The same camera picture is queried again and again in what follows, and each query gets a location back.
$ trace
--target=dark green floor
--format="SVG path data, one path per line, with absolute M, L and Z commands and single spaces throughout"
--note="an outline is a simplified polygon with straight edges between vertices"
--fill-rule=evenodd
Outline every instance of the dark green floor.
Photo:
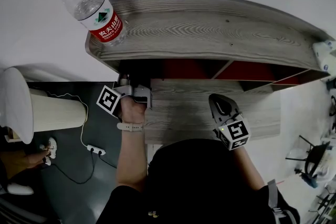
M 121 144 L 121 131 L 116 127 L 118 120 L 96 105 L 104 85 L 112 87 L 111 83 L 93 82 L 29 83 L 30 88 L 48 90 L 57 95 L 66 92 L 79 95 L 89 106 L 83 142 L 104 149 L 106 155 L 102 158 L 116 165 Z M 46 144 L 50 136 L 54 137 L 58 149 L 52 163 L 56 163 L 71 178 L 82 182 L 92 171 L 92 161 L 90 152 L 80 142 L 80 131 L 80 128 L 74 128 L 35 133 L 32 148 L 37 149 L 41 143 Z M 99 160 L 96 154 L 93 157 L 96 161 L 95 173 L 84 185 L 71 182 L 54 166 L 41 171 L 45 191 L 63 224 L 95 223 L 115 187 L 116 169 Z

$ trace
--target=black sleeve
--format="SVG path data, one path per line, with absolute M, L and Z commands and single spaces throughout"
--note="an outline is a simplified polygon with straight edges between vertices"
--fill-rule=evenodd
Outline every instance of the black sleeve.
M 267 212 L 266 214 L 268 215 L 268 218 L 272 218 L 274 219 L 274 213 L 273 210 L 268 206 L 268 186 L 263 187 L 262 189 L 260 189 L 259 191 L 257 191 L 257 196 L 258 199 L 260 200 L 260 203 L 262 204 L 262 206 L 266 209 L 265 211 Z M 296 223 L 299 224 L 300 223 L 300 215 L 298 213 L 298 211 L 289 206 L 288 203 L 285 201 L 284 197 L 282 196 L 282 194 L 280 193 L 280 191 L 278 190 L 278 206 L 277 208 L 279 208 L 281 211 L 284 210 L 288 210 L 290 211 L 295 220 Z M 292 224 L 292 221 L 288 218 L 280 218 L 280 223 L 281 224 Z
M 96 224 L 122 223 L 116 220 L 139 221 L 145 214 L 143 204 L 143 195 L 140 192 L 128 186 L 119 186 L 112 191 Z

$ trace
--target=white stool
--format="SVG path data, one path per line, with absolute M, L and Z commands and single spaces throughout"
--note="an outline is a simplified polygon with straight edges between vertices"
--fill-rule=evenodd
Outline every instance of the white stool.
M 11 128 L 25 144 L 32 141 L 34 132 L 80 127 L 85 119 L 86 110 L 79 101 L 29 89 L 14 67 L 0 74 L 0 126 Z

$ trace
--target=hand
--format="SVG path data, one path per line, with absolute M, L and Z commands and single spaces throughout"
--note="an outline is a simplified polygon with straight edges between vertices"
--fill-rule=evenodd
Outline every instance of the hand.
M 144 123 L 146 105 L 136 103 L 130 96 L 121 98 L 122 122 Z

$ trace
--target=foot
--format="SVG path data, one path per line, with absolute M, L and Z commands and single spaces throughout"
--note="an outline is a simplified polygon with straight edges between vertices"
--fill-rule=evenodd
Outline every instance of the foot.
M 56 158 L 56 150 L 57 150 L 57 143 L 54 138 L 49 138 L 48 145 L 45 147 L 44 145 L 40 145 L 40 149 L 44 151 L 48 151 L 49 157 L 54 159 Z
M 50 166 L 51 165 L 51 159 L 47 156 L 46 161 L 44 162 L 46 165 Z

